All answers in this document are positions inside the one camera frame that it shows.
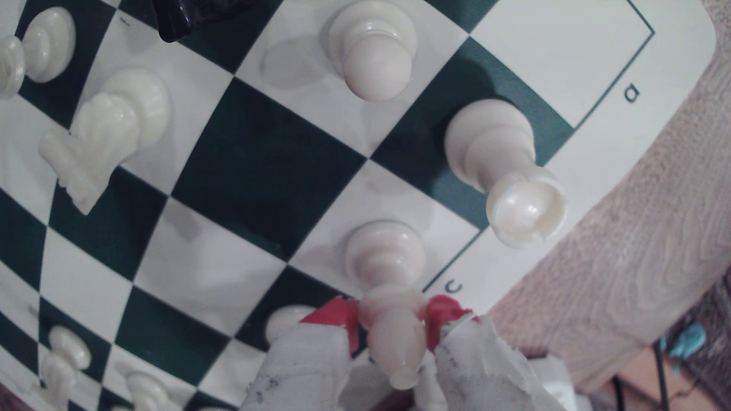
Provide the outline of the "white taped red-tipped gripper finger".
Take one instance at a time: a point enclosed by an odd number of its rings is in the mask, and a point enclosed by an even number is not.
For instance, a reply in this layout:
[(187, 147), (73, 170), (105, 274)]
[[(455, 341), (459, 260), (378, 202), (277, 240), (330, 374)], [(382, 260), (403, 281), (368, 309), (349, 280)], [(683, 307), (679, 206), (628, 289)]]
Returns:
[(240, 410), (337, 410), (360, 344), (358, 310), (338, 296), (282, 333)]
[(422, 368), (416, 410), (564, 410), (487, 313), (434, 295), (426, 305), (426, 332), (434, 359)]

